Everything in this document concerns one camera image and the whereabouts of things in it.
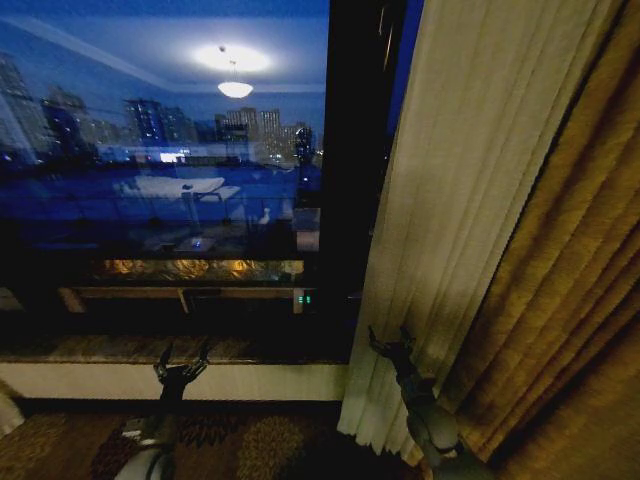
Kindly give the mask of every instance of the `building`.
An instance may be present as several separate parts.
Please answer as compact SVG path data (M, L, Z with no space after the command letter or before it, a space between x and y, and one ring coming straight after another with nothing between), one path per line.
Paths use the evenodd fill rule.
M296 132L296 157L300 163L311 163L314 154L313 130L302 127Z
M227 120L227 116L221 113L216 113L213 122L215 125L216 141L224 142L226 140L227 123L229 122Z
M217 139L215 124L207 121L194 122L198 143L212 143Z
M23 150L33 150L37 156L51 151L53 137L47 119L38 102L29 94L20 71L13 58L0 53L0 117L8 129L16 146Z
M298 132L306 128L304 122L297 122L295 125L284 125L280 131L280 143L282 155L287 159L293 159L297 156Z
M125 100L129 125L141 145L166 145L167 136L162 122L160 102L142 98Z
M180 107L164 107L161 109L164 133L169 143L196 143L198 133L193 121L187 117Z
M255 108L244 107L240 110L229 110L227 120L233 125L243 125L249 141L254 142L260 138L258 114Z
M265 145L266 153L269 156L282 154L282 145L280 142L280 110L268 110L260 112L262 140Z

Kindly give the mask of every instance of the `city skyline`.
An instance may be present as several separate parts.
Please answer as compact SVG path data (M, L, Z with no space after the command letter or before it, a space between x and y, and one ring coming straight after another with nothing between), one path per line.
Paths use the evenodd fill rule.
M99 20L96 24L98 27L103 25L104 22L107 22L104 23L104 25L112 25L108 23L110 22L109 19L102 18L88 18L86 21L83 20L83 22L87 23L87 26L84 26L82 23L78 25L76 24L77 21L76 23L72 23L72 19L53 21L48 18L45 20L47 22L53 22L48 24L55 25L56 28L73 27L74 29L70 31L77 35L80 34L80 27L88 29L89 25L93 25L92 22L94 21ZM99 31L95 33L88 32L85 33L85 37L82 38L85 39L85 42L90 40L91 43L94 40L102 41L101 39L104 39L104 41L106 41L109 39L109 44L116 45L118 42L122 42L118 37L121 36L120 32L124 31L118 29L126 30L127 26L134 21L133 18L129 20L129 23L113 24L111 31L103 29L101 31L102 33ZM144 20L139 19L139 21L146 22L145 25L149 25L149 27L165 28L168 25L166 24L167 19L162 20L161 23L157 25L152 23L156 22L156 20L146 17ZM180 25L183 24L182 22L187 22L184 23L184 25L188 26L191 26L191 23L188 22L192 22L191 20L184 20L184 18L171 19L171 21L179 22ZM274 37L273 31L265 30L268 25L263 25L258 20L250 18L246 20L243 19L242 21L245 22L240 25L243 26L243 35L251 34L255 36L261 32L260 29L262 29L269 38ZM187 58L171 57L168 50L155 60L153 66L156 67L158 62L164 62L162 63L162 68L157 70L157 72L160 75L166 75L167 78L169 78L170 73L173 77L175 77L175 75L195 75L197 73L200 75L199 78L188 80L189 82L195 82L193 86L197 88L194 90L194 93L160 88L157 85L137 78L135 75L128 74L117 68L112 68L87 55L83 55L69 48L64 48L64 46L56 44L54 41L48 41L44 37L39 37L37 34L29 33L14 24L6 23L6 20L3 23L3 28L0 29L0 51L7 52L13 56L16 66L22 72L25 83L34 97L45 98L50 85L60 85L63 89L80 95L84 99L87 108L92 111L93 117L120 126L124 126L127 123L126 115L124 115L124 112L119 108L121 101L130 98L146 98L159 101L163 105L178 106L194 121L210 120L212 113L238 110L242 107L253 107L262 111L279 108L283 124L295 124L298 120L303 120L310 125L315 132L320 133L324 130L326 26L322 28L318 26L317 28L319 28L319 30L316 29L307 32L300 26L296 26L298 23L300 23L299 20L294 22L293 25L287 24L287 31L291 30L287 35L291 38L296 38L295 43L291 43L291 38L289 37L280 39L281 44L282 42L287 42L286 47L281 45L281 49L285 51L286 48L287 53L286 56L278 60L282 64L281 68L277 70L279 77L271 78L273 74L268 73L266 76L262 75L260 78L256 78L255 81L258 82L256 91L247 99L241 100L230 99L216 91L215 84L216 81L219 81L217 80L220 78L219 74L213 71L205 72L197 65L189 63ZM324 23L326 23L326 20L320 21L318 25L324 25ZM194 28L197 27L201 29L202 27L198 25L199 24L194 24ZM142 33L147 34L148 30L147 28L142 29L136 33L136 35ZM171 38L170 43L182 42L182 37L185 35L188 36L185 30L188 29L181 29L182 33L176 33L176 35ZM234 31L235 30L231 30L228 32L228 35L235 35L233 34ZM304 45L297 46L300 41L306 41L306 39L309 38L314 38L315 40L309 45L305 43ZM140 43L144 39L139 38L138 40L136 43ZM146 53L149 56L155 55L152 50L146 51ZM295 62L300 65L292 64L289 60L285 62L288 58L292 60L295 58ZM148 63L147 60L142 57L136 58L136 61ZM170 63L174 69L175 66L177 66L180 69L179 73L173 70L171 72L166 70L165 63ZM297 87L296 85L292 85L296 88L300 87L298 89L289 89L286 85L282 85L282 87L286 87L284 90L269 90L269 85L274 81L285 84L303 81L300 75L304 71L309 71L309 75L311 75L311 72L315 72L313 76L307 75L304 81L315 82L313 85L321 84L321 91L314 90L315 87L309 90L305 84L297 85ZM249 77L247 80L254 83L253 77ZM205 86L205 84L199 83L202 81L209 82L209 85L213 87L213 89L202 91L200 87ZM266 92L264 91L265 86L269 87Z
M254 107L212 112L205 121L189 118L181 107L152 99L124 99L124 126L100 120L81 95L49 85L48 95L31 95L13 58L0 54L0 92L4 113L0 143L24 151L99 159L99 145L169 146L207 142L261 142L264 156L308 155L315 149L313 130L297 120L283 125L280 110Z

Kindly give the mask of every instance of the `carpet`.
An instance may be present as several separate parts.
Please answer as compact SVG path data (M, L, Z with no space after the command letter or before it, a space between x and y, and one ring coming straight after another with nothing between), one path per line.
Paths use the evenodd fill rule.
M176 480L413 480L418 470L335 431L335 407L182 412ZM37 413L0 439L0 479L112 480L137 451L121 436L140 412Z

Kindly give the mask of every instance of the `high-rise building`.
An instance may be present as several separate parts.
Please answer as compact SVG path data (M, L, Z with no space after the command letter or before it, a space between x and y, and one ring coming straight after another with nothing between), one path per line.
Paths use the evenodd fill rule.
M262 127L262 139L268 155L281 153L280 142L280 110L268 110L260 112Z
M225 137L227 134L226 130L227 130L228 123L229 123L229 120L227 120L226 115L223 115L221 113L216 113L214 117L216 141L224 142L226 140Z
M49 96L41 100L42 111L55 137L54 153L67 157L78 157L91 153L93 141L88 131L91 118L82 98L66 92L61 87L49 88Z
M217 139L215 124L207 121L194 122L198 142L213 143Z
M29 94L13 59L0 53L0 116L22 149L51 151L53 138L40 105Z
M255 108L244 107L240 110L229 110L227 119L233 125L243 125L250 141L258 140L260 128L258 126L258 114Z
M281 128L280 144L282 155L289 159L297 155L297 134L302 128L306 128L306 126L304 122L297 122L295 125L284 125Z
M311 163L314 154L313 131L302 127L296 132L296 157L300 163Z
M142 98L125 100L129 124L142 145L166 145L167 136L162 122L162 105Z
M198 134L195 125L180 107L162 108L162 124L167 141L173 143L195 143Z

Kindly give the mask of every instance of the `gold curtain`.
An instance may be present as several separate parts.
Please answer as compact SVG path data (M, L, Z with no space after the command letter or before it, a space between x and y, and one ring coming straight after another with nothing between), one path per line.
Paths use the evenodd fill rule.
M447 376L618 0L430 0L369 253L338 429L420 458L391 363Z
M549 478L631 478L594 472L610 463L606 446L630 451L632 432L640 453L640 337L631 325L640 311L639 219L640 0L630 0L547 159L442 390L442 403L457 409L465 438L485 459L509 434L531 426L543 406L558 404L543 433L507 462L504 478L529 478L528 470ZM623 329L635 344L629 336L606 360L611 363L594 370L593 359L624 339ZM558 395L592 370L579 391ZM596 417L597 427L591 424ZM590 442L602 450L579 451ZM580 475L554 473L552 463L577 456ZM640 478L637 462L635 468Z

